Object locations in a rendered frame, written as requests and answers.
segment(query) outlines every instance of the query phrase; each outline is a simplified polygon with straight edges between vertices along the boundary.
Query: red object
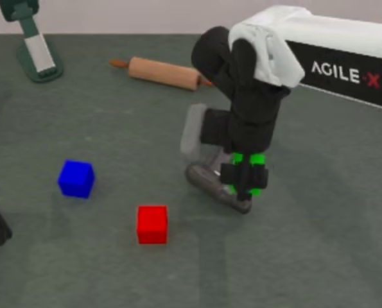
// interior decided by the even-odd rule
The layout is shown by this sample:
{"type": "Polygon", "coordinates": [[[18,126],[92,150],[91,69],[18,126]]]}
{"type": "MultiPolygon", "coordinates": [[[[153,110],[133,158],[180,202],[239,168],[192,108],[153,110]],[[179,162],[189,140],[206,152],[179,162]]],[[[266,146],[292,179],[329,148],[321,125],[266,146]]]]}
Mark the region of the red object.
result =
{"type": "Polygon", "coordinates": [[[165,205],[140,205],[137,210],[139,244],[168,242],[168,208],[165,205]]]}

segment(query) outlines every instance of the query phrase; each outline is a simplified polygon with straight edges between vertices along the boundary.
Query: white strip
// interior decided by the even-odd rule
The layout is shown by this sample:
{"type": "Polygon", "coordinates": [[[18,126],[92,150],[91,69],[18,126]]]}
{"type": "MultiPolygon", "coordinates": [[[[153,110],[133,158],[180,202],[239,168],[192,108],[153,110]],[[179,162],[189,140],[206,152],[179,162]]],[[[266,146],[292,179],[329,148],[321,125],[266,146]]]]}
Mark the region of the white strip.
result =
{"type": "Polygon", "coordinates": [[[305,87],[305,88],[310,88],[310,89],[313,89],[313,90],[317,90],[317,91],[320,91],[320,92],[323,92],[323,93],[326,93],[326,94],[330,94],[330,95],[333,95],[333,96],[337,96],[339,98],[345,98],[345,99],[348,99],[350,101],[355,101],[357,103],[362,103],[364,105],[368,105],[370,107],[375,107],[375,108],[378,108],[378,109],[382,109],[382,106],[379,106],[379,105],[375,105],[375,104],[372,104],[372,103],[368,103],[367,101],[362,101],[361,99],[356,99],[356,98],[352,98],[350,96],[346,96],[346,95],[341,95],[341,94],[338,94],[338,93],[335,93],[335,92],[331,92],[331,91],[328,91],[328,90],[324,90],[324,89],[320,89],[320,88],[317,88],[317,87],[312,87],[311,85],[304,85],[304,84],[300,84],[302,87],[305,87]]]}
{"type": "Polygon", "coordinates": [[[38,73],[55,67],[54,60],[52,59],[51,53],[49,52],[47,43],[42,34],[26,38],[25,44],[30,52],[38,73]]]}

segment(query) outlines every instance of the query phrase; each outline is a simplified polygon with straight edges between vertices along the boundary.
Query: wooden rolling pin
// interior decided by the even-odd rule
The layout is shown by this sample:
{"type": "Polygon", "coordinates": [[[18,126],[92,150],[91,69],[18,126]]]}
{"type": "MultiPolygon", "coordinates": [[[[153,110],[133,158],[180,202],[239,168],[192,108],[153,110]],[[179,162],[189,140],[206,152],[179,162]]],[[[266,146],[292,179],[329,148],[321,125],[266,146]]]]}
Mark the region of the wooden rolling pin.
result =
{"type": "Polygon", "coordinates": [[[191,67],[133,57],[129,62],[111,60],[110,65],[128,69],[130,77],[154,81],[187,90],[195,91],[199,84],[212,86],[201,74],[191,67]]]}

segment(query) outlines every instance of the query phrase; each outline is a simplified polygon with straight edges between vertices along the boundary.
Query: table surface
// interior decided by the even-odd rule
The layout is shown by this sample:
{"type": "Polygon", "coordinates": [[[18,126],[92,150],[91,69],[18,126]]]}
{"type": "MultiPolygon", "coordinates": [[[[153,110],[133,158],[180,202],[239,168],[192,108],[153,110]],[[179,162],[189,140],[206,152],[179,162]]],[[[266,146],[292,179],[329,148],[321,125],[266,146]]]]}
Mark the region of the table surface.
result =
{"type": "Polygon", "coordinates": [[[65,73],[38,85],[0,36],[0,308],[382,308],[382,110],[295,89],[242,216],[188,186],[179,153],[189,105],[229,102],[107,64],[190,65],[195,36],[47,38],[65,73]],[[87,201],[56,186],[67,158],[93,163],[87,201]],[[137,245],[147,203],[169,207],[167,246],[137,245]]]}

